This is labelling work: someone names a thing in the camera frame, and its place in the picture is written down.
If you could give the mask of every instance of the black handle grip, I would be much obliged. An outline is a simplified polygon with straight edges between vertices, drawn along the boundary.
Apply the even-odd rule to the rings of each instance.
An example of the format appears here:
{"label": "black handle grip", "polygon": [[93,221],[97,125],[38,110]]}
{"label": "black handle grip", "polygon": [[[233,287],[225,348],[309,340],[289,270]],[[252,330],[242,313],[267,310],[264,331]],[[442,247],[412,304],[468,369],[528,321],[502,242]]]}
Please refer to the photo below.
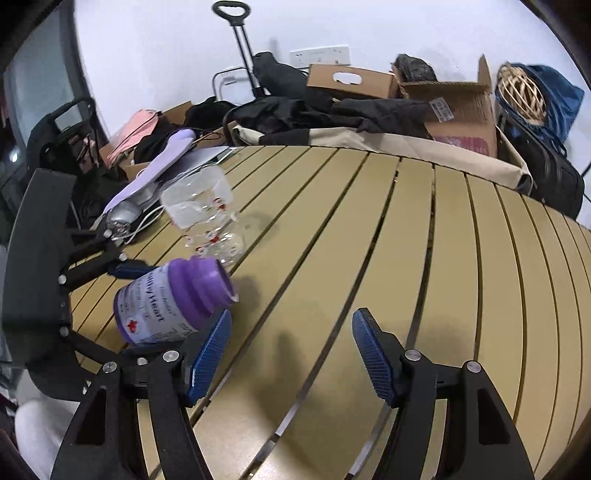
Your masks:
{"label": "black handle grip", "polygon": [[[223,11],[220,7],[237,7],[244,9],[242,15],[230,15]],[[213,13],[218,17],[222,17],[224,20],[228,20],[230,25],[233,27],[243,27],[244,20],[251,14],[251,8],[242,2],[234,2],[232,0],[220,0],[212,5]]]}

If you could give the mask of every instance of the bottle label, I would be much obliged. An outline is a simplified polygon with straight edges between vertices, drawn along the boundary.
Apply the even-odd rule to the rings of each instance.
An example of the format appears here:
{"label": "bottle label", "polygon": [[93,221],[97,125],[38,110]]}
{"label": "bottle label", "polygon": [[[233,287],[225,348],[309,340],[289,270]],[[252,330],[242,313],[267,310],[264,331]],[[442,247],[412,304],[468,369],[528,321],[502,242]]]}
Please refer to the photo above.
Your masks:
{"label": "bottle label", "polygon": [[117,292],[115,314],[136,344],[181,340],[196,332],[185,319],[168,281],[168,264]]}

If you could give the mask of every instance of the cardboard box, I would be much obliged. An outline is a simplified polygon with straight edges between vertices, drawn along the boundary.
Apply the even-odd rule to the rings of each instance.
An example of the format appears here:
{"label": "cardboard box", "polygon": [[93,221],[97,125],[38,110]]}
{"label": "cardboard box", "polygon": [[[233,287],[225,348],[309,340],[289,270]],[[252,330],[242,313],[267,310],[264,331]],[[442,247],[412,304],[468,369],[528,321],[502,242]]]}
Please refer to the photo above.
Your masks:
{"label": "cardboard box", "polygon": [[[342,83],[335,79],[335,74],[338,73],[353,73],[361,78],[361,82],[350,85]],[[398,82],[394,74],[342,65],[310,65],[307,86],[329,92],[339,100],[367,97],[396,98],[398,95]]]}
{"label": "cardboard box", "polygon": [[[396,68],[394,76],[400,79]],[[477,82],[399,82],[403,98],[431,103],[425,127],[435,140],[497,156],[491,74],[483,55]]]}
{"label": "cardboard box", "polygon": [[[185,113],[189,110],[189,107],[192,106],[191,102],[185,102],[181,105],[177,105],[176,107],[171,108],[170,110],[166,110],[162,113],[171,123],[182,125],[185,120]],[[218,128],[213,133],[208,135],[207,138],[201,140],[195,148],[208,148],[208,147],[219,147],[226,143],[226,137],[223,133],[223,128]],[[113,145],[105,145],[103,148],[99,150],[99,154],[102,158],[106,158],[109,153],[113,151]],[[119,166],[123,169],[129,181],[135,179],[139,172],[145,169],[150,162],[145,163],[138,163],[137,165],[133,163],[134,155],[133,152],[131,155],[126,158],[124,161],[119,163]]]}

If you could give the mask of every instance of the lavender object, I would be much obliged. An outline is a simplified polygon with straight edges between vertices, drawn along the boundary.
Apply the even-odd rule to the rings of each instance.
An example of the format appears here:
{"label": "lavender object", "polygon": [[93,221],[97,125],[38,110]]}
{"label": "lavender object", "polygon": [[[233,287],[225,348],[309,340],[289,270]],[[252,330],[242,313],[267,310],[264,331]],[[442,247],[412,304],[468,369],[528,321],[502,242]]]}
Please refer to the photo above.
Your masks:
{"label": "lavender object", "polygon": [[115,321],[132,344],[180,340],[198,331],[215,310],[229,307],[238,295],[214,258],[177,258],[120,288]]}

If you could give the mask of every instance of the pink bag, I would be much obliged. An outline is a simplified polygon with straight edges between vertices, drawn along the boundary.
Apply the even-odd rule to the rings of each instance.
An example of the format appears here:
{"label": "pink bag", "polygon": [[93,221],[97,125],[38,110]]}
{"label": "pink bag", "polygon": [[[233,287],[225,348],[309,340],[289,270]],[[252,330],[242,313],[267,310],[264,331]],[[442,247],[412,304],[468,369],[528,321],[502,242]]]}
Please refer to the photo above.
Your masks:
{"label": "pink bag", "polygon": [[106,165],[111,168],[117,157],[126,150],[135,147],[139,141],[151,134],[158,123],[156,110],[140,110],[135,112],[129,122],[115,135],[111,141],[115,149],[107,156]]}

